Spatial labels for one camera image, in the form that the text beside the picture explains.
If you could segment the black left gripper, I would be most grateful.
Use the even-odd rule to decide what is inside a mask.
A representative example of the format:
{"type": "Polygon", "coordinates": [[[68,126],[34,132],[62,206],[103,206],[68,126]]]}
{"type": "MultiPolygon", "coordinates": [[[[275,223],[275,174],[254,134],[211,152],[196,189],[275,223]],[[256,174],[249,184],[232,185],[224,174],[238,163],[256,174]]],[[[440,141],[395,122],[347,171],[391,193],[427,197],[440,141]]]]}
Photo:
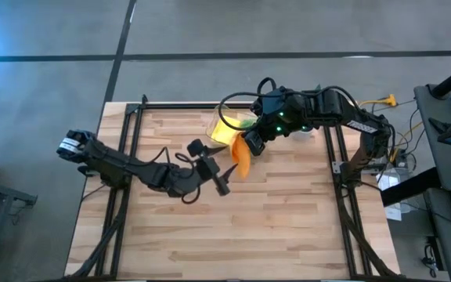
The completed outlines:
{"type": "MultiPolygon", "coordinates": [[[[208,147],[200,139],[195,139],[187,146],[187,151],[191,157],[196,157],[196,160],[191,160],[184,154],[176,153],[175,156],[180,161],[190,164],[191,167],[175,167],[170,170],[165,180],[168,196],[183,197],[194,192],[209,180],[218,181],[220,168],[212,156],[228,148],[228,146],[208,147]]],[[[225,183],[229,183],[229,177],[237,166],[238,164],[234,164],[222,174],[221,179],[225,183]]]]}

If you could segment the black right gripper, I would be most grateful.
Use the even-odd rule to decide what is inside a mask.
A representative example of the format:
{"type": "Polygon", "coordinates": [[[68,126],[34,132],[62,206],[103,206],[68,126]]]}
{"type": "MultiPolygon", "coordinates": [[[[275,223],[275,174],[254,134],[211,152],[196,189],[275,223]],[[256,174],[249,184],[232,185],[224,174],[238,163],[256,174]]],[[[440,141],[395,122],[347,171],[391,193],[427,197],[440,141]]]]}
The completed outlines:
{"type": "Polygon", "coordinates": [[[288,137],[292,132],[310,132],[312,126],[303,120],[304,111],[305,97],[280,86],[251,104],[251,112],[258,117],[252,131],[263,142],[273,141],[277,136],[288,137]]]}

